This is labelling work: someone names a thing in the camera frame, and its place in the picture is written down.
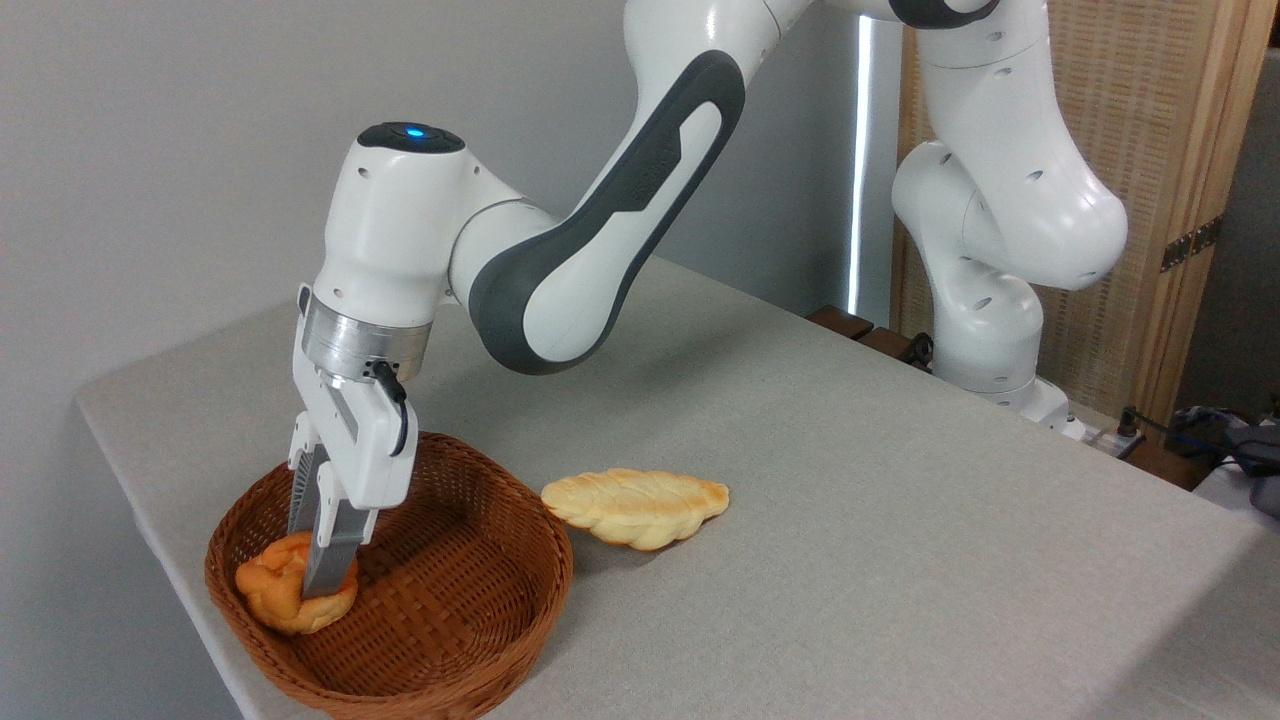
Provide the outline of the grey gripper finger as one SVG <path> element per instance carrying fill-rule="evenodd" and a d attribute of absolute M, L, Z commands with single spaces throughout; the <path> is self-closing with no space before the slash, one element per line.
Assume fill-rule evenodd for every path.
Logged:
<path fill-rule="evenodd" d="M 335 594 L 355 564 L 357 548 L 371 541 L 379 511 L 355 507 L 329 465 L 314 473 L 301 510 L 301 528 L 312 532 L 302 598 Z"/>
<path fill-rule="evenodd" d="M 326 450 L 310 415 L 303 411 L 294 420 L 288 468 L 293 471 L 287 533 L 312 530 L 320 509 L 317 477 L 329 460 Z"/>

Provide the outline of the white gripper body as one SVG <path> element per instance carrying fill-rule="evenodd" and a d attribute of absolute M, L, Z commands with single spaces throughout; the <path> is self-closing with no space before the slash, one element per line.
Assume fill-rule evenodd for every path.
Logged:
<path fill-rule="evenodd" d="M 404 501 L 417 418 L 404 383 L 419 373 L 419 328 L 361 322 L 298 291 L 292 377 L 303 410 L 357 509 Z"/>

